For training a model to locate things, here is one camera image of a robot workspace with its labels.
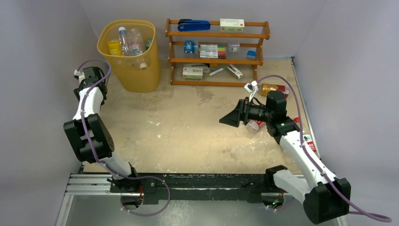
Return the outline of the red white label bottle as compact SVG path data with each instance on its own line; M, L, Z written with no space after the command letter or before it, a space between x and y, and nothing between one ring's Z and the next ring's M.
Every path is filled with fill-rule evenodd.
M247 131L249 133L255 134L257 133L260 128L262 128L265 125L265 122L262 121L255 121L255 120L250 120L248 124L245 126Z

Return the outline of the clear white-cap bottle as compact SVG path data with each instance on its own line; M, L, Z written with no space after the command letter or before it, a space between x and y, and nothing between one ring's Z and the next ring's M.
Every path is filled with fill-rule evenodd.
M142 38L141 31L138 28L131 28L129 30L129 38L130 38L129 56L137 57L142 55L146 51L146 49L144 46L144 41ZM141 70L145 70L148 68L147 60L145 57L137 58L133 62Z

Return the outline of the purple label clear bottle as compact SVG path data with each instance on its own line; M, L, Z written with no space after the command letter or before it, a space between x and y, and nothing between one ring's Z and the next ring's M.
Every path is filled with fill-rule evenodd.
M118 28L118 36L119 36L119 41L120 41L120 47L122 51L123 56L129 56L129 35L125 27L119 27Z

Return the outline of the yellow label bottle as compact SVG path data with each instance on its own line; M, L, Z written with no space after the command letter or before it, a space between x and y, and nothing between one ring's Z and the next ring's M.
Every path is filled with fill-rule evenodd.
M113 39L107 42L107 46L112 56L122 56L122 50L120 46L120 41Z

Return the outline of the green label bottle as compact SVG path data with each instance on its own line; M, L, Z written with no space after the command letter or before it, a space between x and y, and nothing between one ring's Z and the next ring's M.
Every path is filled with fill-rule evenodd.
M151 39L151 38L146 39L146 40L144 41L144 47L145 47L145 50L146 50L146 51L150 48L151 44L152 44L152 39Z

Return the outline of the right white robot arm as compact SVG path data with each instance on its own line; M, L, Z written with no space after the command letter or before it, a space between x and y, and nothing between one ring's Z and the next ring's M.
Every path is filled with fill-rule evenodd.
M219 122L233 127L250 120L264 122L271 137L296 162L304 180L294 176L283 165L268 168L264 175L265 188L271 192L279 188L288 192L302 205L308 219L320 224L349 213L351 185L345 178L337 178L303 140L302 130L287 115L287 100L280 91L267 94L265 104L254 104L248 97L240 99L236 107Z

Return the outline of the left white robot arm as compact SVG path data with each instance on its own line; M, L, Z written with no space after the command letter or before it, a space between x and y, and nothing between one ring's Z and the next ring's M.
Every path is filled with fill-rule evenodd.
M105 74L96 66L76 70L74 77L79 86L73 91L79 101L78 109L63 129L70 145L81 162L102 166L111 173L113 182L122 181L128 192L140 188L140 179L132 165L115 153L113 139L103 123L99 112L107 95Z

